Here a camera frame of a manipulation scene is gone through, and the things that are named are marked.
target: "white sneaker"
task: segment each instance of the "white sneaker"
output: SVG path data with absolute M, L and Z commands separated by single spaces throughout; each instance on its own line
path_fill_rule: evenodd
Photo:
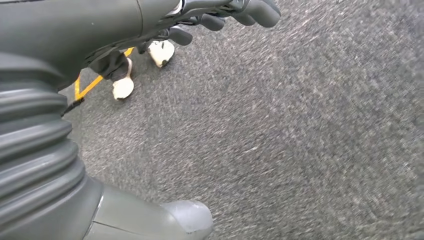
M 153 41 L 147 48 L 148 53 L 158 68 L 165 66 L 175 52 L 174 45 L 168 41 Z
M 113 82 L 113 97 L 115 100 L 127 98 L 134 90 L 134 82 L 131 79 L 131 70 L 133 69 L 133 61 L 128 60 L 128 73 L 126 76 L 118 81 Z

